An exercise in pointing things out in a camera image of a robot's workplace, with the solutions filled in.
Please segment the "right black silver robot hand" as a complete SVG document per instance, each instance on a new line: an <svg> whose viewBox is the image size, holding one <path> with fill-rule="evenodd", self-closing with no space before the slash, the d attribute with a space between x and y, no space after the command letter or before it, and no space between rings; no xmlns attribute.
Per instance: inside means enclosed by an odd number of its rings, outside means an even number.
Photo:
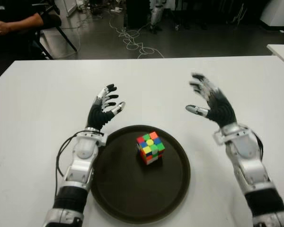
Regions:
<svg viewBox="0 0 284 227"><path fill-rule="evenodd" d="M192 73L191 76L194 81L189 82L189 85L207 102L209 108L187 105L185 109L217 123L220 128L237 123L234 109L220 88L203 74Z"/></svg>

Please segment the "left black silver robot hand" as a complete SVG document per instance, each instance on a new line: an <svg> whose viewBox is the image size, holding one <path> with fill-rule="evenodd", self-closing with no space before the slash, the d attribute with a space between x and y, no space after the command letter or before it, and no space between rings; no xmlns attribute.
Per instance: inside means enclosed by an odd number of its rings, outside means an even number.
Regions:
<svg viewBox="0 0 284 227"><path fill-rule="evenodd" d="M100 131L105 124L112 120L117 114L123 111L125 102L110 102L119 95L111 94L117 87L114 84L105 86L95 97L90 108L85 128L93 128Z"/></svg>

